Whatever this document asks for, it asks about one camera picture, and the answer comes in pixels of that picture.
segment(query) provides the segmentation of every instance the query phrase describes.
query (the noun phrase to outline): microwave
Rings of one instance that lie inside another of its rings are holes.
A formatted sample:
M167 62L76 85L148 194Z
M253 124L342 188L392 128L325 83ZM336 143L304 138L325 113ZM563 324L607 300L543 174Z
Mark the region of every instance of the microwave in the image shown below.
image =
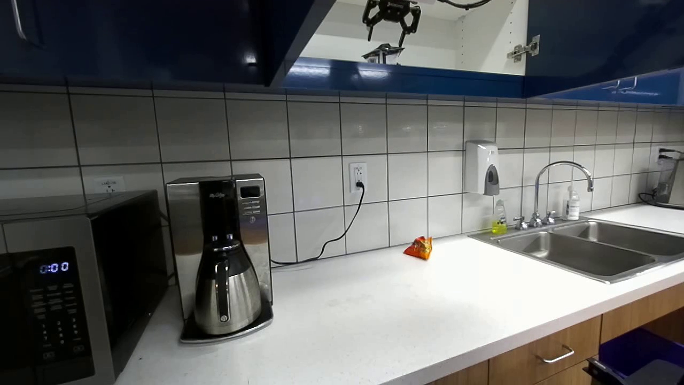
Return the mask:
M0 383L114 383L167 285L157 193L0 201Z

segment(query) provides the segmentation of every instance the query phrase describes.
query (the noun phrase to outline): small orange object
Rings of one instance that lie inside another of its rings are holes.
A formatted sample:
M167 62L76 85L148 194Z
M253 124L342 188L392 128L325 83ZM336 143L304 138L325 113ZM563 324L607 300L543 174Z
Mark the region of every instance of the small orange object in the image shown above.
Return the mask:
M432 237L426 237L426 236L423 236L423 237L418 237L418 240L405 251L405 254L428 261L430 254L432 254Z

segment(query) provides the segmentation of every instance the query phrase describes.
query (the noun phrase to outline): upper cabinet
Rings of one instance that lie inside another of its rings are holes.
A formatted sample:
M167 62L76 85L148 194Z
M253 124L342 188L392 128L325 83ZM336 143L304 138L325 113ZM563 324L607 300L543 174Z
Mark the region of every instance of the upper cabinet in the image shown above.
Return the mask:
M0 0L0 77L237 83L284 77L331 0Z
M440 0L418 0L421 20L418 32L407 35L400 53L387 53L387 46L395 47L400 40L400 24L377 24L367 40L367 26L362 22L366 5L367 0L334 5L288 72L288 87L554 94L554 98L590 96L587 100L624 102L678 98L671 83L648 72L684 66L679 0L489 0L471 11ZM597 83L610 96L567 92ZM667 90L659 90L659 98L646 96L663 83Z

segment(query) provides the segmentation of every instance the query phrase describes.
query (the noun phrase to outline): cabinet handle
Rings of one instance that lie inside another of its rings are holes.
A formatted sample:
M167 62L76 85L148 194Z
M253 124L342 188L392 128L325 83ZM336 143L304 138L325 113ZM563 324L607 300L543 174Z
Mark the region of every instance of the cabinet handle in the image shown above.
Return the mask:
M11 0L14 5L14 17L16 17L16 30L18 30L18 37L25 44L31 44L25 30L23 30L23 20L21 20L21 11L19 11L19 0Z
M567 350L567 353L563 353L563 356L558 356L558 358L540 358L540 356L537 356L538 358L538 362L543 362L543 363L548 363L548 367L554 367L554 363L558 363L558 362L563 362L563 360L568 360L568 358L574 358L576 356L576 350L570 348L570 346L567 346L567 344L563 344L563 348Z

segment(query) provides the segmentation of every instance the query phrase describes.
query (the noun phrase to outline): soap dispenser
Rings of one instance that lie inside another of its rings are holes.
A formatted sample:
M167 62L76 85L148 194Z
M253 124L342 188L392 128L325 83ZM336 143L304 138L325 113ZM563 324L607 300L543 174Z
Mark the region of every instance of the soap dispenser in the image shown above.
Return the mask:
M466 193L499 194L499 147L489 142L466 143Z

